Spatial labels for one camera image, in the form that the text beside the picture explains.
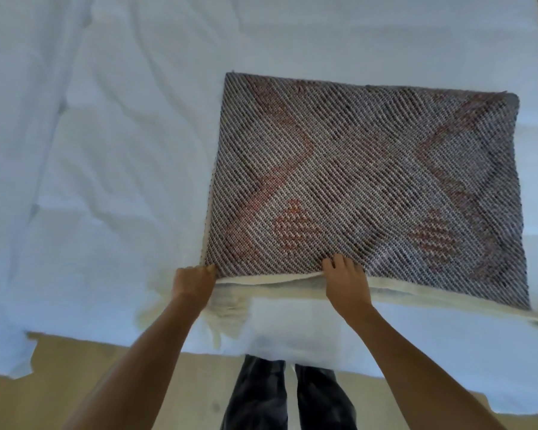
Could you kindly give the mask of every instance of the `dark pants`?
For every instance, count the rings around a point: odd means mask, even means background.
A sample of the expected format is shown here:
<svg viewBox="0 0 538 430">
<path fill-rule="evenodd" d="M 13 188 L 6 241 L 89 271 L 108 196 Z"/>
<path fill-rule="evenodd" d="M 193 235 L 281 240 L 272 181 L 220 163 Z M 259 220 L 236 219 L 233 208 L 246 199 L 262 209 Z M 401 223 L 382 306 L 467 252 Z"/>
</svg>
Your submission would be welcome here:
<svg viewBox="0 0 538 430">
<path fill-rule="evenodd" d="M 295 365 L 303 430 L 356 429 L 354 406 L 331 370 Z M 285 362 L 245 356 L 221 430 L 287 428 Z"/>
</svg>

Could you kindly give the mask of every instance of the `woven fabric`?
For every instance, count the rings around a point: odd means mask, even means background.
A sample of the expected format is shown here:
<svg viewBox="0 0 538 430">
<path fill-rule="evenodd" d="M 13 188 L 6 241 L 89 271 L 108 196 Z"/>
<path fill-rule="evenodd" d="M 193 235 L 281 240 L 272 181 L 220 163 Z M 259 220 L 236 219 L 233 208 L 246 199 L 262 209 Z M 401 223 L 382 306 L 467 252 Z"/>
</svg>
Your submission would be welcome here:
<svg viewBox="0 0 538 430">
<path fill-rule="evenodd" d="M 367 274 L 530 309 L 509 93 L 228 73 L 205 253 L 222 277 Z"/>
</svg>

